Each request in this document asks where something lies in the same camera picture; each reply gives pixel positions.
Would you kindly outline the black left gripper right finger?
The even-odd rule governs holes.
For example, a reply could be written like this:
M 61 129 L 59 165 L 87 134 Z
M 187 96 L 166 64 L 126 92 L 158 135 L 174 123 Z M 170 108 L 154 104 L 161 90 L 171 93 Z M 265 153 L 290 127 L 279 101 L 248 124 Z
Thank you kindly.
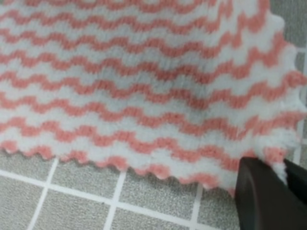
M 306 206 L 307 205 L 307 170 L 285 159 L 287 184 L 289 190 Z

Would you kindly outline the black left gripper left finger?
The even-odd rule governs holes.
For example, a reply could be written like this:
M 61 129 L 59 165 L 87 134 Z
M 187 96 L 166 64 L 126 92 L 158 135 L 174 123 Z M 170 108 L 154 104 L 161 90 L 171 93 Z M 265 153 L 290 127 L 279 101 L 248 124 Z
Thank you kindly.
M 307 228 L 307 206 L 271 167 L 256 158 L 240 160 L 235 203 L 242 230 Z

